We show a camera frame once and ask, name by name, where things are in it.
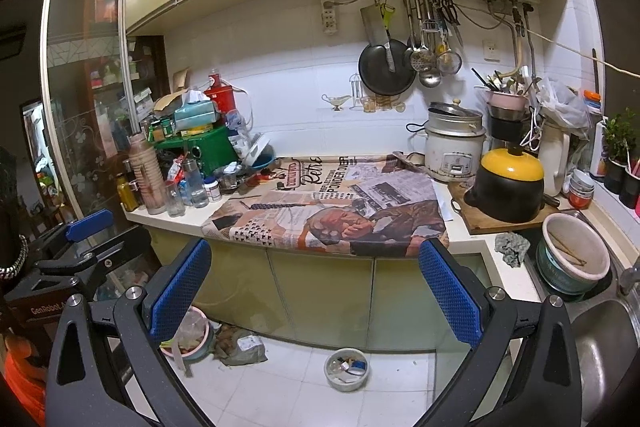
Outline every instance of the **cutting board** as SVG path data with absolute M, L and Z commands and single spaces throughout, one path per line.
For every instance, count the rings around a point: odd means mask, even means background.
M 448 185 L 449 192 L 453 200 L 460 205 L 462 209 L 460 214 L 465 221 L 465 225 L 471 235 L 479 235 L 483 233 L 501 233 L 501 232 L 513 232 L 514 230 L 534 229 L 535 227 L 541 227 L 542 222 L 546 216 L 555 214 L 558 209 L 546 204 L 545 208 L 540 210 L 538 215 L 531 221 L 526 223 L 506 223 L 505 221 L 498 221 L 493 217 L 487 216 L 484 212 L 474 206 L 469 206 L 464 201 L 464 195 L 467 191 L 466 185 L 460 182 L 450 183 Z

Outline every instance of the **black frying pan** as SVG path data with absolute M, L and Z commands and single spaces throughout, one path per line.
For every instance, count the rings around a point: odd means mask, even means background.
M 362 83 L 375 94 L 394 96 L 400 94 L 414 81 L 415 70 L 405 60 L 407 46 L 396 39 L 390 39 L 391 54 L 396 64 L 396 71 L 389 71 L 386 63 L 384 46 L 367 46 L 358 60 L 358 73 Z

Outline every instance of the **wall socket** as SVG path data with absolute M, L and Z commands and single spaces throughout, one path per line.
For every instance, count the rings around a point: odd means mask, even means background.
M 500 62 L 500 51 L 495 41 L 482 41 L 484 49 L 484 60 L 487 62 Z
M 334 0 L 320 0 L 322 15 L 322 31 L 327 35 L 338 32 L 338 22 L 335 18 Z

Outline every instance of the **yellow pot lid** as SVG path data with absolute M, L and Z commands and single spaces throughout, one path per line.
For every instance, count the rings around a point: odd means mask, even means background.
M 481 165 L 485 170 L 510 180 L 537 182 L 545 178 L 542 163 L 526 152 L 517 155 L 507 149 L 494 149 L 482 157 Z

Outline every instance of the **green plant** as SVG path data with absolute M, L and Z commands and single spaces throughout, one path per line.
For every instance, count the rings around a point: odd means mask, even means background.
M 636 114 L 628 107 L 625 114 L 618 113 L 607 120 L 604 126 L 604 139 L 610 160 L 626 165 L 626 150 L 632 153 L 636 147 L 636 133 L 632 120 Z

